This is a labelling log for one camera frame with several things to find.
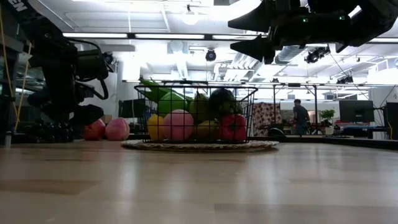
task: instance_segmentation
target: pear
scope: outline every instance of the pear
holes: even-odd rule
[[[193,127],[192,138],[196,140],[215,141],[220,138],[220,123],[218,121],[204,121]]]
[[[213,119],[208,100],[205,94],[197,93],[195,99],[190,102],[188,112],[192,115],[195,124]]]

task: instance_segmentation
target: man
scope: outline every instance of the man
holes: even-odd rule
[[[293,112],[297,134],[300,136],[307,134],[307,121],[310,121],[310,116],[307,109],[301,105],[301,100],[294,100]]]

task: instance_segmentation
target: woven placemat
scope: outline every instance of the woven placemat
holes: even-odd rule
[[[258,152],[274,150],[279,142],[250,141],[245,144],[168,144],[144,143],[142,140],[127,140],[121,143],[122,147],[147,151],[164,152]]]

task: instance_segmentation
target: wooden floor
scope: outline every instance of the wooden floor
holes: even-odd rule
[[[398,153],[277,148],[168,154],[76,142],[0,149],[0,223],[398,223]]]

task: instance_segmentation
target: camera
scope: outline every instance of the camera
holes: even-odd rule
[[[206,61],[208,62],[212,62],[214,60],[216,60],[216,52],[214,51],[214,49],[208,49],[207,53],[206,53]]]

